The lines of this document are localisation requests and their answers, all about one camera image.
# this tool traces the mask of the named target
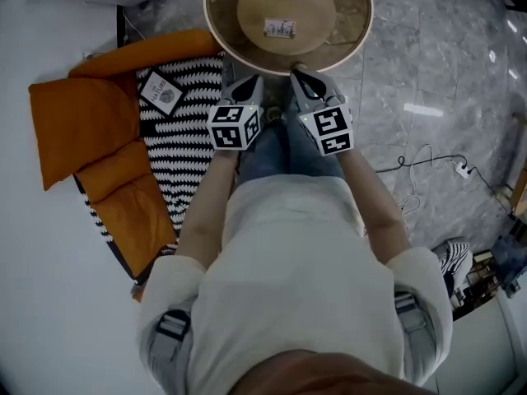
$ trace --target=jeans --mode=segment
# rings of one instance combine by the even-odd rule
[[[322,156],[296,118],[300,113],[292,96],[283,120],[272,121],[242,154],[238,186],[279,174],[344,178],[337,157]]]

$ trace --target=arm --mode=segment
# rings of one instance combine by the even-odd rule
[[[357,149],[337,154],[368,231],[371,250],[384,265],[412,246],[392,195]]]
[[[237,151],[217,151],[192,198],[180,232],[176,254],[208,269],[222,246],[227,202],[231,195]]]

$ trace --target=orange cushion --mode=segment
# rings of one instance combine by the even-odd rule
[[[75,175],[91,203],[98,202],[129,181],[151,174],[147,147],[142,141],[130,142],[113,155],[89,164]]]
[[[62,79],[30,86],[44,190],[139,136],[139,109],[102,79]]]
[[[126,45],[91,58],[70,71],[70,77],[109,77],[182,58],[217,54],[222,47],[205,30],[183,30]]]
[[[114,237],[132,274],[138,276],[176,237],[161,190],[152,174],[118,188],[91,207]]]

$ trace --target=gray marble floor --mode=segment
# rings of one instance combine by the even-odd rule
[[[490,184],[502,183],[522,133],[511,113],[527,101],[527,16],[503,0],[374,2],[363,48],[329,72],[352,106],[357,145],[380,170],[400,156],[429,158],[429,144],[435,156],[462,154]],[[146,36],[207,27],[202,0],[153,0],[127,15]],[[407,104],[442,115],[413,114]],[[380,176],[399,202],[413,191],[408,168]],[[412,211],[405,219],[415,244],[464,236],[473,250],[486,249],[509,225],[475,172],[463,179],[439,160],[412,176],[421,205],[414,211],[412,197],[404,211]]]

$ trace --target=person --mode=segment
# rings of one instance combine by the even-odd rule
[[[238,154],[215,153],[152,269],[139,349],[167,393],[417,395],[448,354],[437,257],[361,152],[323,157],[298,113],[293,96],[241,155],[234,192]]]

